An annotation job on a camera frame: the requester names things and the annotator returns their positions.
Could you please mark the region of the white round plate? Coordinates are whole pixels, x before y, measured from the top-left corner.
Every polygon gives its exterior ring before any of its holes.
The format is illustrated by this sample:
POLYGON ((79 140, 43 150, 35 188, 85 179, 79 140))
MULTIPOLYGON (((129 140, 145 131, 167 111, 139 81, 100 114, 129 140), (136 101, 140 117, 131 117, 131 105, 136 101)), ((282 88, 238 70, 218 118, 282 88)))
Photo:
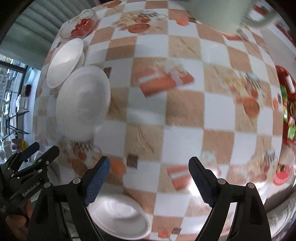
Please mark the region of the white round plate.
POLYGON ((100 130, 109 110, 110 84, 96 66, 78 68, 63 83, 56 103, 56 118, 62 133, 84 142, 100 130))
POLYGON ((87 210, 101 230, 116 238, 141 240, 152 231, 152 224, 141 206, 122 194, 98 195, 87 210))
POLYGON ((46 81, 49 88, 59 87, 75 69, 83 66, 83 48, 84 42, 80 38, 75 38, 59 49, 48 67, 46 81))

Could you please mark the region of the black metal rack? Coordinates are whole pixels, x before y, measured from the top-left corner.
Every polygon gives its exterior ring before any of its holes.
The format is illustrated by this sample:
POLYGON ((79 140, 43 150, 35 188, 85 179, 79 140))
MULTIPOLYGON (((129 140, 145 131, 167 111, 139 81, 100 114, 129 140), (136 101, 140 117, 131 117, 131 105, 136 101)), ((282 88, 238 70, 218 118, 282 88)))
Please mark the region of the black metal rack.
POLYGON ((9 114, 1 115, 1 140, 4 141, 11 135, 18 137, 19 134, 28 135, 29 133, 18 127, 19 117, 23 117, 29 111, 16 113, 12 116, 9 114))

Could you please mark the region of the red snack tray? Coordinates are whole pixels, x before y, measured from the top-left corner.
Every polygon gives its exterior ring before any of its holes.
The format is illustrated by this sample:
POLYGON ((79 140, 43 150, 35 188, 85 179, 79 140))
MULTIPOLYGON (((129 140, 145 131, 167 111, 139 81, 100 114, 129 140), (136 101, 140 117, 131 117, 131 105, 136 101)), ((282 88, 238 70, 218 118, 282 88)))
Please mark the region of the red snack tray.
POLYGON ((295 174, 295 80, 282 66, 276 66, 280 82, 281 103, 283 108, 282 148, 273 183, 285 184, 295 174))

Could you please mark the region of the checkered patterned tablecloth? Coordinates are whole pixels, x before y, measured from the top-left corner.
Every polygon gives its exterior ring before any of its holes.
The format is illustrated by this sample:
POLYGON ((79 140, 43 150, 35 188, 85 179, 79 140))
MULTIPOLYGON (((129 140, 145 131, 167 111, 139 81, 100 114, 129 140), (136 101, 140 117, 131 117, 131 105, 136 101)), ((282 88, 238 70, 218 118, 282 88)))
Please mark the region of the checkered patterned tablecloth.
POLYGON ((266 200, 282 145, 280 83, 262 35, 233 40, 176 1, 111 1, 95 7, 85 64, 102 68, 111 103, 90 141, 67 139, 56 119, 59 88, 46 82, 56 37, 37 87, 33 137, 58 145, 56 171, 68 183, 100 155, 111 162, 102 191, 133 198, 152 223, 149 240, 194 240, 210 207, 188 171, 198 157, 231 184, 255 184, 266 200))

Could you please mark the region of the glass bowl of tomatoes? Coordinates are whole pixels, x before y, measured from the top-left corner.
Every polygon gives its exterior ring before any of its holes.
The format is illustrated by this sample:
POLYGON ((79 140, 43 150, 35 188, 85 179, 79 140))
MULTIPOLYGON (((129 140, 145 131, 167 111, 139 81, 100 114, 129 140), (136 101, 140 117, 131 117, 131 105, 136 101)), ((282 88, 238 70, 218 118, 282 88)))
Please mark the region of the glass bowl of tomatoes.
POLYGON ((79 15, 66 21, 60 29, 60 37, 69 41, 87 37, 98 24, 98 17, 93 9, 85 9, 79 15))

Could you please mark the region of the pale green pitcher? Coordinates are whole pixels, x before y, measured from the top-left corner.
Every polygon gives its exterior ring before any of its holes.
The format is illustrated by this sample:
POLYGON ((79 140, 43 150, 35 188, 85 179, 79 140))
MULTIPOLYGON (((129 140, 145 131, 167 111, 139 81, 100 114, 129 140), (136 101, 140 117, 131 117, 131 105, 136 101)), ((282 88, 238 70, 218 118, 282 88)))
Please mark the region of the pale green pitcher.
POLYGON ((190 1, 189 13, 201 23, 222 33, 236 34, 245 25, 260 29, 278 20, 280 16, 272 9, 261 20, 253 20, 249 14, 256 1, 190 1))

